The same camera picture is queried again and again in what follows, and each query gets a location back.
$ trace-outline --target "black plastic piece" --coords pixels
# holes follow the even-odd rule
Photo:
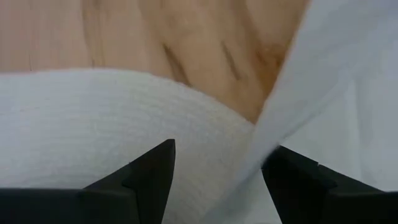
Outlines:
[[[85,189],[0,189],[0,223],[161,224],[174,162],[169,139]]]
[[[280,146],[262,174],[283,224],[398,223],[398,193],[383,192]]]

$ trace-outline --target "wood grain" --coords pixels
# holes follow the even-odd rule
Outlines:
[[[0,0],[0,72],[151,72],[256,122],[308,0]]]

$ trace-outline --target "wooden surface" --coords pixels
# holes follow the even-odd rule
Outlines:
[[[0,0],[0,72],[151,72],[256,122],[307,0]]]

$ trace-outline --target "textured paper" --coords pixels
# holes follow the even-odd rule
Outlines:
[[[197,223],[229,184],[252,124],[146,73],[0,76],[0,187],[82,188],[168,138],[175,174],[164,223]]]

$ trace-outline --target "white paper towel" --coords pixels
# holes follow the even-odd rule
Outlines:
[[[238,190],[227,191],[209,221],[280,223],[270,196],[249,184],[279,144],[374,187],[398,190],[397,8],[393,0],[311,1],[231,184]],[[264,209],[251,213],[247,200]],[[239,218],[230,219],[235,211]]]
[[[176,139],[164,223],[197,223],[229,184],[252,124],[146,73],[0,76],[0,187],[82,188]]]

